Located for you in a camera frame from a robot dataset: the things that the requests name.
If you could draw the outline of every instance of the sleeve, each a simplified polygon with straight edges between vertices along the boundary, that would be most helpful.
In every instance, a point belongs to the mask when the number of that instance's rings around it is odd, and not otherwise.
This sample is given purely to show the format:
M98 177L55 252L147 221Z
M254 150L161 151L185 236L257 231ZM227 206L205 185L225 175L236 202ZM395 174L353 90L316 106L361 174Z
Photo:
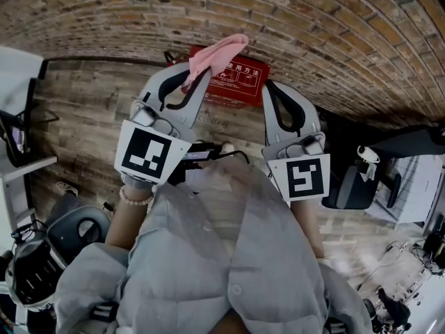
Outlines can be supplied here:
M75 324L88 320L92 307L115 299L128 257L129 251L106 244L91 244L81 251L57 284L57 333L68 333Z
M324 261L318 261L325 296L329 302L329 317L342 321L350 334L372 333L371 318L359 294Z

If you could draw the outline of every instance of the white wall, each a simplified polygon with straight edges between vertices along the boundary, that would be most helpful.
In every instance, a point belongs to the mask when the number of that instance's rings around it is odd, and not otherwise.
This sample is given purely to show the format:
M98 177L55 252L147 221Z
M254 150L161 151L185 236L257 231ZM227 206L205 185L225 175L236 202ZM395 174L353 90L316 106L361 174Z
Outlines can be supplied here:
M445 333L441 327L445 324L445 278L433 276L424 282L419 290L419 297L408 304L411 310L409 334L426 334L431 324L437 320L430 334Z

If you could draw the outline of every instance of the bracelet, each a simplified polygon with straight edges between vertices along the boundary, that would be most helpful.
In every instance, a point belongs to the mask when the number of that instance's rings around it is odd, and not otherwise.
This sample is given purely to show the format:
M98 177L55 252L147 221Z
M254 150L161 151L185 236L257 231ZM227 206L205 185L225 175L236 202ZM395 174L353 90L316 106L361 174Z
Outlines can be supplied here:
M119 195L120 195L120 199L122 199L122 200L124 201L125 204L128 204L128 205L136 205L136 206L139 206L139 207L143 207L143 206L145 206L145 205L148 205L148 203L150 203L150 201L152 200L152 197L151 197L151 196L148 197L148 198L145 199L145 200L142 200L142 201L130 200L130 199L128 199L128 198L125 196L125 193L124 193L124 187L125 187L125 185L122 186L122 188L120 189L120 191L119 191Z

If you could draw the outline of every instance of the brick wall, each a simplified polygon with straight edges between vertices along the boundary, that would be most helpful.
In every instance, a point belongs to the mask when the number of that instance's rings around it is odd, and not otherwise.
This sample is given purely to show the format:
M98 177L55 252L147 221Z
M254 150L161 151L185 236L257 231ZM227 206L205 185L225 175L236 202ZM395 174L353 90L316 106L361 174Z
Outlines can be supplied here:
M0 44L47 58L162 61L243 32L313 103L375 125L445 115L438 0L0 0Z

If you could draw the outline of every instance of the pink cloth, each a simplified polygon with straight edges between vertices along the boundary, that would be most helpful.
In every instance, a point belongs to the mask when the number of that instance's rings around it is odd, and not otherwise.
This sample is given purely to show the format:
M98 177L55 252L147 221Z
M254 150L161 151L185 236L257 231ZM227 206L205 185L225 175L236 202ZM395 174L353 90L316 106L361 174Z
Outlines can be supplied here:
M220 42L201 49L189 59L190 75L183 87L188 88L201 72L211 67L212 75L221 73L230 61L249 43L249 37L237 33L223 38Z

